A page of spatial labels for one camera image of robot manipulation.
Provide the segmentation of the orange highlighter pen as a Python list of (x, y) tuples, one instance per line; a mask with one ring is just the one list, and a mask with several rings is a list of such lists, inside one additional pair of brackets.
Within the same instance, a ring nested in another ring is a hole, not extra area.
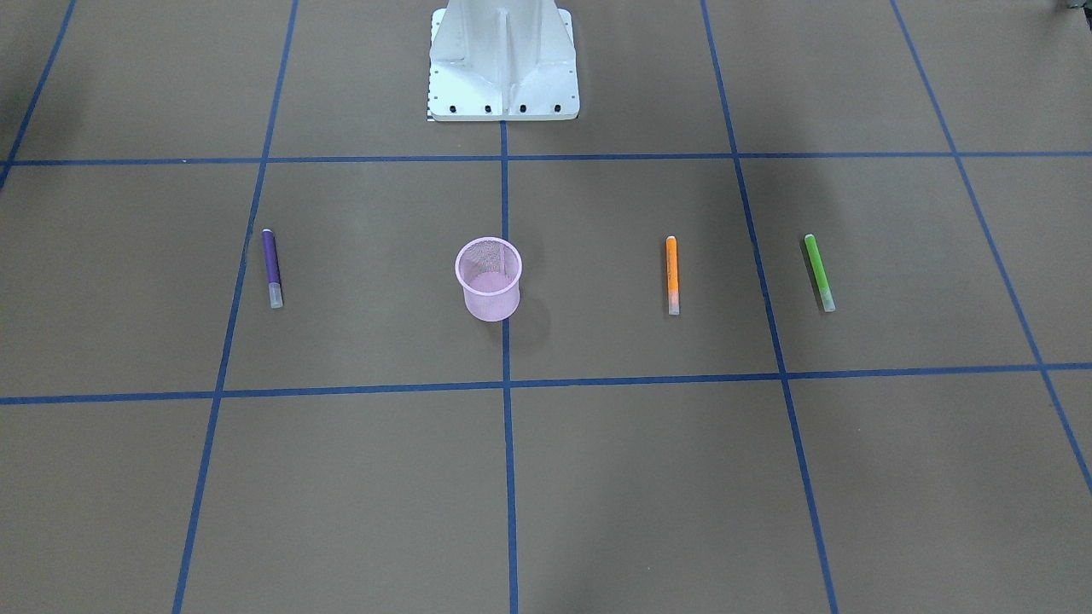
[(680, 315), (680, 284), (678, 244), (675, 235), (668, 235), (665, 238), (665, 272), (667, 314), (670, 317), (678, 317)]

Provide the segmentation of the purple highlighter pen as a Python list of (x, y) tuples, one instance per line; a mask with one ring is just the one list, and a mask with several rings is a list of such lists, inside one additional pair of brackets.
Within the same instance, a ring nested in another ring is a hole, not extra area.
[(269, 305), (273, 310), (280, 310), (283, 307), (283, 290), (280, 278), (276, 233), (272, 229), (262, 229), (260, 236), (263, 248)]

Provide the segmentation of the green highlighter pen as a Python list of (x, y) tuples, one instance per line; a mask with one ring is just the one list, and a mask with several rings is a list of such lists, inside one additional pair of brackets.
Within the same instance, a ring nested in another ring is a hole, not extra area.
[(816, 291), (824, 312), (835, 312), (834, 290), (831, 288), (829, 276), (827, 275), (822, 253), (820, 252), (815, 234), (804, 235), (804, 249), (808, 256), (809, 265), (814, 276)]

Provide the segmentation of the pink mesh pen holder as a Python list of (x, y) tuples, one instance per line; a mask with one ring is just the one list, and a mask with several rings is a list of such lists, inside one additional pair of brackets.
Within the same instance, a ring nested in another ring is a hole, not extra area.
[(486, 236), (468, 241), (456, 253), (454, 275), (468, 314), (484, 322), (499, 322), (521, 303), (522, 257), (511, 243)]

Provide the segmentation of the white pedestal column base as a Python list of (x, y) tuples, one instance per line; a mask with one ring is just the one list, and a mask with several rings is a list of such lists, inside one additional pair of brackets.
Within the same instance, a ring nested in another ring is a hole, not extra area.
[(434, 10), (430, 27), (428, 120), (580, 115), (573, 19), (554, 1), (449, 1)]

